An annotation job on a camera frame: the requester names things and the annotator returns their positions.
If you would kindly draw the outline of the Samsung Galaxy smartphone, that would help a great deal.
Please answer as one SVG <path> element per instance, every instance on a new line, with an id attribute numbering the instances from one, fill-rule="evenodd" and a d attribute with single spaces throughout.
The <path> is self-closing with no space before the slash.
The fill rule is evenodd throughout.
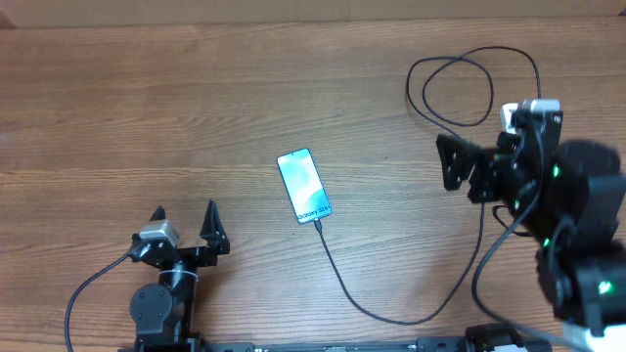
<path id="1" fill-rule="evenodd" d="M 309 149 L 281 155 L 277 164 L 298 224 L 313 222 L 333 213 Z"/>

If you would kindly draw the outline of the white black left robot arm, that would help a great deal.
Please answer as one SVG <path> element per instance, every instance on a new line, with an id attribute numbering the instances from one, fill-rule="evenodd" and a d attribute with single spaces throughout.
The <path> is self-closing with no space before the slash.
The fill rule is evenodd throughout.
<path id="1" fill-rule="evenodd" d="M 208 351 L 193 331 L 198 269 L 217 264 L 230 252 L 230 242 L 218 207 L 208 203 L 199 237 L 204 245 L 181 247 L 174 225 L 159 207 L 139 233 L 132 236 L 128 257 L 158 269 L 158 281 L 138 288 L 129 303 L 134 321 L 135 351 Z"/>

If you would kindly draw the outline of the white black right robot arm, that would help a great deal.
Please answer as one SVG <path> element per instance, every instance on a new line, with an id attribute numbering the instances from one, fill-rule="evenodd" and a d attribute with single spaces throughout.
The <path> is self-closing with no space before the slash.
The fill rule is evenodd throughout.
<path id="1" fill-rule="evenodd" d="M 473 203 L 499 201 L 539 244 L 539 285 L 556 318 L 582 332 L 570 348 L 625 324 L 625 246 L 615 238 L 625 198 L 616 150 L 591 140 L 562 141 L 563 113 L 518 108 L 494 148 L 460 137 L 436 140 L 444 187 L 469 182 Z"/>

